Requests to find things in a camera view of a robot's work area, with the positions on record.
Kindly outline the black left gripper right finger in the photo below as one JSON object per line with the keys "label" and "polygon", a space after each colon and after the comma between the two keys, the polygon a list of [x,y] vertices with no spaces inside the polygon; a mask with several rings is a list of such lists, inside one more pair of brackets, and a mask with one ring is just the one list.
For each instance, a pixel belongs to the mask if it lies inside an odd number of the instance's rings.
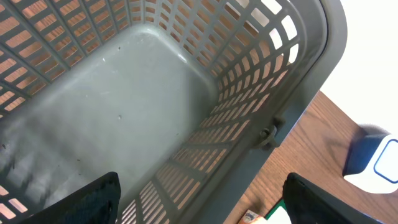
{"label": "black left gripper right finger", "polygon": [[295,172],[288,174],[282,198],[292,223],[377,224],[380,221],[362,213],[329,194]]}

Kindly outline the green wipes package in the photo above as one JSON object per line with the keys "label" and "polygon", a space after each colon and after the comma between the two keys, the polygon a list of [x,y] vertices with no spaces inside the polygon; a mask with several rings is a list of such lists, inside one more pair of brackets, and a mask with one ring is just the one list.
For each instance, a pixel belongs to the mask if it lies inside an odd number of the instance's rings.
{"label": "green wipes package", "polygon": [[267,224],[291,224],[283,199],[280,199],[265,216]]}

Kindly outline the orange small box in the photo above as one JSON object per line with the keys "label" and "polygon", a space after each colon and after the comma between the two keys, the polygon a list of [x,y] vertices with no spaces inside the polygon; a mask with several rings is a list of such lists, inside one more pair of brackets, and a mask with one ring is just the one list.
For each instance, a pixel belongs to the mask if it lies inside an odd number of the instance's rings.
{"label": "orange small box", "polygon": [[251,210],[247,210],[238,221],[238,224],[267,224],[267,220],[263,216]]}

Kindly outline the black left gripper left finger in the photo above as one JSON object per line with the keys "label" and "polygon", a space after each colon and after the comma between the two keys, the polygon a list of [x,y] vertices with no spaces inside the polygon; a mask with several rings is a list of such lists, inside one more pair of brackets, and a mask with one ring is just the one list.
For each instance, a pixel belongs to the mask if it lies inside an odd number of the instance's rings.
{"label": "black left gripper left finger", "polygon": [[22,224],[110,224],[118,215],[121,186],[116,172],[108,172]]}

